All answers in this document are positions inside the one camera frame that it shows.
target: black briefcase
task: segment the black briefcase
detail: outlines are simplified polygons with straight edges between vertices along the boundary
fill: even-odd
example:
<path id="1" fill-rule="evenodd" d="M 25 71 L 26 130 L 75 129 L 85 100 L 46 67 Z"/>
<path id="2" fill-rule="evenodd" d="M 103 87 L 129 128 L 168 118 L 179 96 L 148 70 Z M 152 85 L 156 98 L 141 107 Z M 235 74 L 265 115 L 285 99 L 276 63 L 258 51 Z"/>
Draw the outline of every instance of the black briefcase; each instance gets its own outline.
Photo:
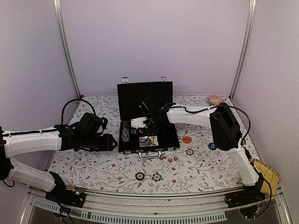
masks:
<path id="1" fill-rule="evenodd" d="M 118 102 L 121 117 L 119 152 L 148 153 L 171 151 L 179 148 L 179 141 L 174 124 L 165 126 L 156 134 L 145 134 L 142 128 L 131 127 L 131 119 L 145 117 L 139 105 L 151 97 L 162 107 L 172 102 L 172 82 L 126 83 L 117 85 Z"/>

